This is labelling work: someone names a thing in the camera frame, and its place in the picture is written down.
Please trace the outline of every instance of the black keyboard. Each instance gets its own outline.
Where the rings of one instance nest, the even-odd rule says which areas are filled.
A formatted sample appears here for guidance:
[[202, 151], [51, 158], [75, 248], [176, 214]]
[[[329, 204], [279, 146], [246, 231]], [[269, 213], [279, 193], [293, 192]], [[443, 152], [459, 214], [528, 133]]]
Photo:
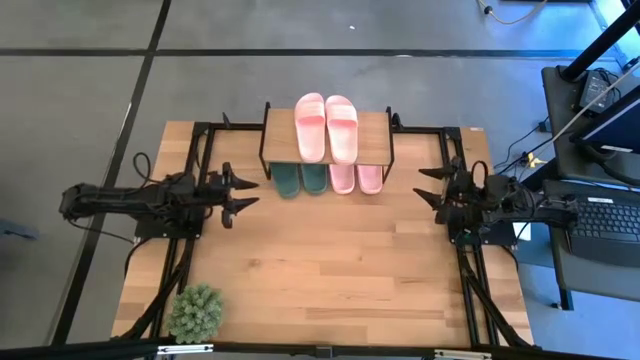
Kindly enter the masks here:
[[578, 201], [578, 224], [568, 239], [573, 254], [640, 267], [640, 193], [556, 181], [545, 184], [545, 191], [573, 194]]

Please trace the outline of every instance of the green plant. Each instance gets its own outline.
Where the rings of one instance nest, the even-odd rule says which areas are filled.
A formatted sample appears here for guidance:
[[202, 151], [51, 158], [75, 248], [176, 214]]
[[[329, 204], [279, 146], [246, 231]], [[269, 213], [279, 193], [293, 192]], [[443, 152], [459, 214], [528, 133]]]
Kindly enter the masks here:
[[220, 293], [201, 284], [189, 286], [175, 297], [167, 328], [178, 344], [200, 343], [217, 335], [221, 323]]

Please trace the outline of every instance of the wooden shelf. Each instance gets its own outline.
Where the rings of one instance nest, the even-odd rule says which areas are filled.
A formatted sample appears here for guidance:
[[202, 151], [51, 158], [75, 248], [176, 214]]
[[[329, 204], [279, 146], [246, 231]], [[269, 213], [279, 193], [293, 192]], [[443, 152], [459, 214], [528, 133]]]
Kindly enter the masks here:
[[[293, 109], [265, 110], [264, 145], [262, 158], [266, 163], [303, 163], [298, 150], [298, 138]], [[385, 112], [358, 113], [357, 165], [388, 166], [392, 163], [392, 139], [389, 114]], [[333, 164], [329, 134], [325, 130], [325, 153], [320, 164]]]

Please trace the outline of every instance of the gray floor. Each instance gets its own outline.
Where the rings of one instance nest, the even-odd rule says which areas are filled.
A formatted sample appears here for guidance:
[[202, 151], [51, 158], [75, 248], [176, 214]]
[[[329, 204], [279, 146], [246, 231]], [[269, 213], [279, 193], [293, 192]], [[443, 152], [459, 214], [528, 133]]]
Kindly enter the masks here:
[[[159, 0], [4, 1], [0, 47], [144, 48], [160, 5]], [[531, 4], [494, 1], [494, 8], [504, 18], [515, 18]], [[480, 15], [472, 0], [182, 0], [171, 7], [160, 47], [562, 50], [582, 49], [599, 33], [591, 9], [581, 4], [549, 4], [531, 21], [505, 27]], [[139, 184], [131, 156], [145, 151], [155, 158], [166, 121], [218, 121], [225, 111], [232, 121], [257, 122], [265, 101], [290, 107], [308, 91], [346, 95], [363, 110], [390, 105], [408, 125], [484, 127], [491, 136], [494, 163], [499, 162], [513, 140], [546, 116], [540, 70], [566, 63], [490, 58], [157, 58], [118, 182]], [[82, 238], [81, 231], [64, 224], [57, 214], [59, 196], [75, 183], [101, 181], [140, 65], [141, 59], [133, 57], [0, 58], [0, 218], [41, 233], [35, 242], [13, 237], [0, 241], [0, 284], [6, 289], [0, 297], [0, 348], [48, 341]], [[610, 61], [598, 65], [619, 70]], [[546, 138], [534, 134], [514, 151]], [[105, 229], [130, 235], [133, 222], [109, 216]], [[126, 244], [101, 238], [70, 341], [108, 338], [127, 250]], [[523, 267], [521, 276], [538, 345], [640, 356], [637, 341], [632, 342], [638, 334], [639, 304], [581, 295], [576, 301], [579, 311], [564, 314], [546, 306], [558, 301], [552, 274]], [[616, 312], [619, 326], [613, 330], [580, 331], [589, 321], [601, 319], [594, 314], [617, 306], [634, 315]], [[628, 342], [607, 345], [605, 339], [613, 336], [620, 344]]]

